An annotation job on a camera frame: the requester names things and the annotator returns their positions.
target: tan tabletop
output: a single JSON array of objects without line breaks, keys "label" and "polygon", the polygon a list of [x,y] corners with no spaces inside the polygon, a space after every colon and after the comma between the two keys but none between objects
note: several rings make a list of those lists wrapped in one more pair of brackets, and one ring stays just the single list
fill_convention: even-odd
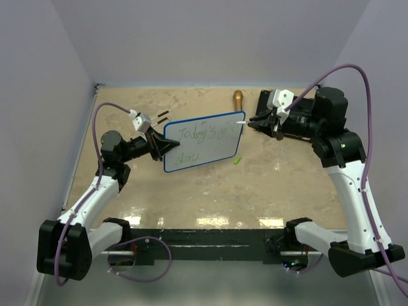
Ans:
[{"label": "tan tabletop", "polygon": [[[233,111],[239,88],[106,88],[96,105],[113,102],[154,117],[172,109],[172,119]],[[240,89],[247,118],[255,114],[260,88]],[[302,90],[292,89],[295,94]],[[163,130],[164,124],[156,127]],[[108,130],[125,140],[135,138],[130,118],[105,106],[98,113],[98,140]],[[107,217],[127,219],[134,228],[275,228],[298,217],[310,217],[331,229],[346,228],[335,188],[309,143],[289,138],[278,142],[245,128],[237,157],[173,173],[146,155],[129,162],[125,188],[103,210]],[[89,127],[73,188],[72,206],[91,184],[97,161]]]}]

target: gray wall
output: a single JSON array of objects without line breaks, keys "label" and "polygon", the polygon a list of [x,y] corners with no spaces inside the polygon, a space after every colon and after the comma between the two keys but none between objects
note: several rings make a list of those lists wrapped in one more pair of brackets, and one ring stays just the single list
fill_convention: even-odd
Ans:
[{"label": "gray wall", "polygon": [[108,85],[304,86],[335,64],[369,0],[52,0]]},{"label": "gray wall", "polygon": [[[395,244],[408,250],[408,3],[406,0],[371,0],[344,47],[337,64],[353,62],[368,73],[372,86],[374,153],[370,183],[388,233]],[[348,126],[366,143],[367,108],[361,77],[355,71],[339,71],[328,79],[349,98]],[[408,260],[395,264],[408,276]],[[392,305],[406,305],[387,277]]]},{"label": "gray wall", "polygon": [[0,1],[1,305],[22,305],[62,206],[92,82],[49,0]]}]

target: blue whiteboard frame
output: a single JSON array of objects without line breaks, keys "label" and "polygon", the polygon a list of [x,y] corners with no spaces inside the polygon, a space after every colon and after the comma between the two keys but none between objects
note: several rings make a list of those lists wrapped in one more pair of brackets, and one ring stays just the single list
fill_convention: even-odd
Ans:
[{"label": "blue whiteboard frame", "polygon": [[[166,138],[166,128],[167,128],[168,126],[172,125],[172,124],[178,124],[178,123],[182,123],[182,122],[196,121],[196,120],[208,119],[208,118],[215,118],[215,117],[223,117],[223,116],[233,115],[233,114],[236,114],[236,113],[243,113],[243,114],[244,114],[244,119],[243,119],[243,120],[245,120],[245,116],[246,116],[247,114],[246,114],[243,110],[239,110],[239,111],[237,111],[237,112],[219,113],[219,114],[217,114],[217,115],[210,115],[210,116],[197,117],[197,118],[192,118],[192,119],[171,121],[171,122],[168,122],[168,123],[164,126],[164,128],[163,128],[163,136]],[[239,145],[240,145],[241,136],[242,136],[242,129],[243,129],[243,128],[244,128],[244,126],[241,127],[241,130],[240,130],[240,138],[238,139],[237,148],[235,149],[235,153],[234,153],[233,155],[228,156],[228,157],[224,157],[224,158],[220,158],[220,159],[217,159],[217,160],[215,160],[215,161],[207,161],[206,163],[195,164],[194,166],[188,166],[188,167],[180,168],[180,169],[177,169],[177,170],[166,171],[166,154],[165,154],[165,155],[164,155],[164,161],[163,161],[163,170],[164,170],[164,172],[166,172],[166,173],[176,172],[176,171],[185,170],[185,169],[188,169],[188,168],[194,168],[194,167],[197,167],[197,166],[202,166],[202,165],[204,165],[204,164],[214,163],[214,162],[216,162],[216,161],[223,161],[224,159],[228,159],[228,158],[234,157],[234,156],[237,154],[237,152],[238,152],[238,147],[239,147]]]}]

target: whiteboard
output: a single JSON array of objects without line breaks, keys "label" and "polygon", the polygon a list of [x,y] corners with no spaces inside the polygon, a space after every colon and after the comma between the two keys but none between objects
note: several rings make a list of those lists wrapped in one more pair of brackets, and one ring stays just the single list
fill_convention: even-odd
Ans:
[{"label": "whiteboard", "polygon": [[238,150],[245,112],[222,113],[208,117],[169,122],[164,137],[180,142],[164,155],[164,171],[196,167],[233,157]]}]

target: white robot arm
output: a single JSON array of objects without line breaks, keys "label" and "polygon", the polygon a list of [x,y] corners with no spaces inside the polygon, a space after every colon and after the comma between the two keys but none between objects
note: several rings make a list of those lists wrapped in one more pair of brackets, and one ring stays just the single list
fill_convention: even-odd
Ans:
[{"label": "white robot arm", "polygon": [[[312,142],[314,152],[339,194],[347,237],[324,229],[308,218],[301,218],[286,224],[286,243],[309,245],[322,252],[342,277],[383,266],[379,243],[391,262],[404,258],[403,248],[394,245],[384,229],[369,183],[366,183],[365,190],[361,190],[366,155],[360,137],[344,128],[348,104],[344,93],[334,88],[320,88],[311,107],[307,110],[301,108],[298,112],[284,109],[288,109],[293,97],[289,91],[272,91],[266,104],[268,111],[251,118],[247,124],[278,140],[292,136]],[[380,242],[375,239],[362,193],[366,193],[378,224]]]},{"label": "white robot arm", "polygon": [[[55,258],[59,257],[59,275],[81,280],[96,256],[109,246],[130,239],[129,223],[124,220],[108,218],[95,230],[91,230],[91,226],[128,181],[130,167],[126,162],[145,154],[150,154],[155,161],[162,160],[180,143],[156,132],[150,126],[148,115],[131,110],[129,116],[141,136],[126,142],[117,131],[106,132],[101,137],[102,171],[97,170],[88,190],[58,220],[46,220],[41,225],[37,255],[39,272],[54,274]],[[61,235],[65,241],[59,252],[57,244]]]}]

